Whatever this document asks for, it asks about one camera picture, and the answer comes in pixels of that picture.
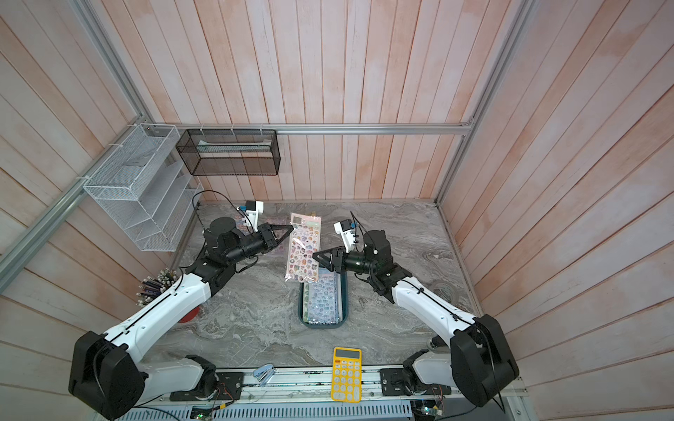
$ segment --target white wire rack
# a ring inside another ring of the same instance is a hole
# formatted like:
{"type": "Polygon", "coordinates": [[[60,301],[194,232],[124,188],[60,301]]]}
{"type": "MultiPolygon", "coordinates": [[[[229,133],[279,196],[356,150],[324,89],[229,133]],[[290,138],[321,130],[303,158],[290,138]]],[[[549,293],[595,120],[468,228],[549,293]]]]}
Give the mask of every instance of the white wire rack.
{"type": "Polygon", "coordinates": [[[174,125],[138,125],[84,185],[143,251],[175,251],[203,190],[182,161],[165,163],[178,139],[174,125]]]}

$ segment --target gray marble surface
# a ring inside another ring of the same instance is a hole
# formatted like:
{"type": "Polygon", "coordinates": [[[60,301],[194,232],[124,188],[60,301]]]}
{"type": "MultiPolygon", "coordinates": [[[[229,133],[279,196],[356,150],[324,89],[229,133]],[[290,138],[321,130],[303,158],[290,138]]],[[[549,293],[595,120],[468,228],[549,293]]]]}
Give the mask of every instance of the gray marble surface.
{"type": "MultiPolygon", "coordinates": [[[[472,312],[466,281],[432,203],[265,203],[260,221],[315,212],[322,217],[321,249],[341,240],[333,223],[353,211],[366,229],[385,230],[397,263],[452,304],[472,312]]],[[[229,205],[204,205],[208,224],[234,216],[229,205]]],[[[203,244],[197,224],[181,257],[190,264],[203,244]]],[[[202,305],[191,322],[178,324],[161,337],[145,361],[176,360],[197,354],[219,368],[318,366],[332,364],[336,346],[363,350],[363,364],[400,364],[425,348],[433,332],[405,309],[378,296],[369,284],[349,274],[349,314],[337,329],[310,329],[297,315],[299,284],[284,281],[286,255],[262,256],[251,269],[235,275],[202,305]]]]}

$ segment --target black wire basket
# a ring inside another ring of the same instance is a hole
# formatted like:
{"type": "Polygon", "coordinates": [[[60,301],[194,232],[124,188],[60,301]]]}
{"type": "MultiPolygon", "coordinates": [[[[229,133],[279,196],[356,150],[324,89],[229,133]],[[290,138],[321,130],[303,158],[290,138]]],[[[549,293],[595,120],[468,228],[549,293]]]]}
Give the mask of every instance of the black wire basket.
{"type": "Polygon", "coordinates": [[[276,131],[187,129],[176,145],[192,175],[278,175],[276,131]]]}

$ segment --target plastic packaging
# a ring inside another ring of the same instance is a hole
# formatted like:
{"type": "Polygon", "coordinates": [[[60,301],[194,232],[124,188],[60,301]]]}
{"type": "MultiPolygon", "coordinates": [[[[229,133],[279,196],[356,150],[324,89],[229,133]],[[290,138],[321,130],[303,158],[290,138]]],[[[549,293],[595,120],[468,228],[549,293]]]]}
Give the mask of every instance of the plastic packaging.
{"type": "Polygon", "coordinates": [[[321,247],[321,217],[291,214],[295,228],[290,234],[285,280],[316,282],[318,262],[311,255],[321,247]]]}

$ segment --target yellow calculator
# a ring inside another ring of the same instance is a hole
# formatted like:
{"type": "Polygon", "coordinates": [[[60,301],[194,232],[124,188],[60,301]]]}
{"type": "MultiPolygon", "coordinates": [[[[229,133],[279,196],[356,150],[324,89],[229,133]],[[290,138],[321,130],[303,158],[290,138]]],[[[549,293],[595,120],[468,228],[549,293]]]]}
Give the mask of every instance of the yellow calculator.
{"type": "Polygon", "coordinates": [[[354,348],[335,348],[332,359],[332,400],[361,401],[362,352],[354,348]]]}

